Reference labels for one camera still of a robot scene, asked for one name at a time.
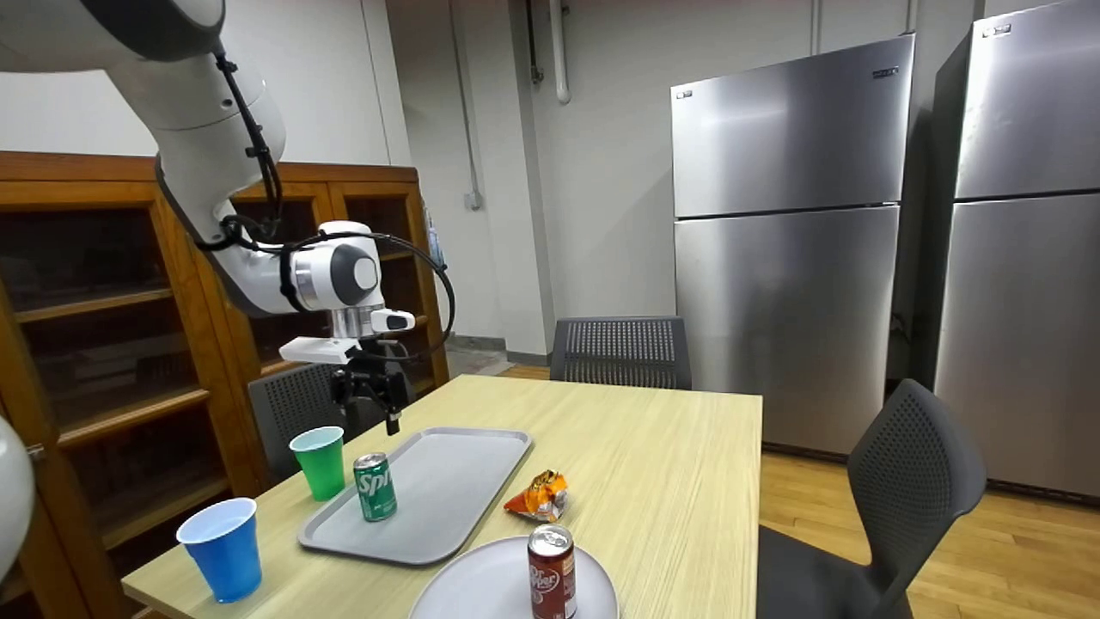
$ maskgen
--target wooden cabinet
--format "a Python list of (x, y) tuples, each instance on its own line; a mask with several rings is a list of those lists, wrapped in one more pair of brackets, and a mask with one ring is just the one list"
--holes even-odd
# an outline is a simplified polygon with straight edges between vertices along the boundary
[[(415, 173), (283, 165), (283, 178), (279, 213), (237, 196), (261, 226), (279, 221), (274, 236), (365, 221), (427, 252)], [(386, 243), (381, 272), (389, 305), (415, 312), (403, 344), (423, 397), (448, 383), (433, 275)], [(116, 577), (173, 547), (185, 511), (268, 488), (247, 383), (297, 335), (328, 335), (328, 316), (237, 312), (151, 161), (0, 155), (0, 406), (39, 449), (39, 529), (0, 617), (128, 617)], [(50, 572), (81, 613), (40, 605)]]

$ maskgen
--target soda can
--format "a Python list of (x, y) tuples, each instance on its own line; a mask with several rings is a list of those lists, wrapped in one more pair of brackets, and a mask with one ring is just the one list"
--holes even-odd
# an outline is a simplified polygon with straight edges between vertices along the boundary
[(393, 493), (389, 457), (365, 455), (354, 457), (354, 493), (369, 523), (389, 521), (400, 508), (400, 495)]
[(562, 525), (537, 525), (526, 539), (534, 619), (575, 619), (575, 537)]

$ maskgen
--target refrigerator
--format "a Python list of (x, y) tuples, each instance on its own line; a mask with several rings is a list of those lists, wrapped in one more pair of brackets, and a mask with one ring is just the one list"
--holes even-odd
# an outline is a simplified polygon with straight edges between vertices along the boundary
[(935, 392), (990, 478), (1100, 495), (1100, 5), (975, 21), (939, 70)]
[(671, 88), (690, 385), (850, 455), (883, 406), (914, 39)]

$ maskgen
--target table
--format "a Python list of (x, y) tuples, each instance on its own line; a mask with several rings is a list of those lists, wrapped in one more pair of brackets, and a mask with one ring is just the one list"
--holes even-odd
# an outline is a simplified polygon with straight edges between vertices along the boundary
[[(403, 414), (403, 435), (362, 435), (347, 457), (393, 449), (427, 425), (521, 429), (534, 449), (487, 506), (479, 551), (526, 537), (503, 501), (534, 475), (572, 478), (568, 525), (615, 580), (623, 617), (756, 617), (764, 398), (526, 378), (452, 378)], [(182, 547), (124, 577), (124, 593), (164, 617), (410, 617), (444, 566), (389, 566), (305, 553), (298, 525), (318, 508), (286, 478), (257, 499), (261, 588), (234, 605), (210, 598)]]

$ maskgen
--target chair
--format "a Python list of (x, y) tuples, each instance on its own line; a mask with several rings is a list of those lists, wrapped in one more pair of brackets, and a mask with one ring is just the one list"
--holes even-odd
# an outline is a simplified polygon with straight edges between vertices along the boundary
[(850, 457), (874, 562), (761, 529), (761, 619), (906, 619), (906, 586), (986, 493), (980, 449), (918, 383), (900, 383)]
[(279, 376), (263, 376), (247, 383), (247, 398), (253, 414), (253, 425), (261, 435), (268, 464), (274, 478), (297, 475), (298, 464), (289, 449), (289, 440), (309, 425), (345, 425), (345, 440), (354, 435), (376, 425), (376, 415), (354, 421), (347, 425), (347, 415), (340, 414), (334, 392), (331, 392), (334, 369), (328, 365), (297, 365)]
[(685, 320), (556, 320), (549, 378), (690, 389)]

